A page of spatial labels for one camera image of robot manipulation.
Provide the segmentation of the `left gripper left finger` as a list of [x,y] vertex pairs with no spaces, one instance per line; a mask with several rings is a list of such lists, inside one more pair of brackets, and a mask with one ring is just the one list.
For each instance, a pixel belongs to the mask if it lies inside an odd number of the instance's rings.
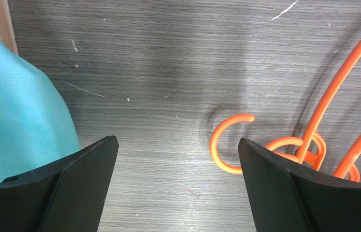
[[86,148],[0,182],[0,232],[95,232],[119,144]]

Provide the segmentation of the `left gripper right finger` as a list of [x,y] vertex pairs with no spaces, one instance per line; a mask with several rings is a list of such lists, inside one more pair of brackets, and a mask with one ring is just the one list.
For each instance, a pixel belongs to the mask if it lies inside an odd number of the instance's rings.
[[361,232],[361,183],[298,164],[242,138],[238,153],[259,232]]

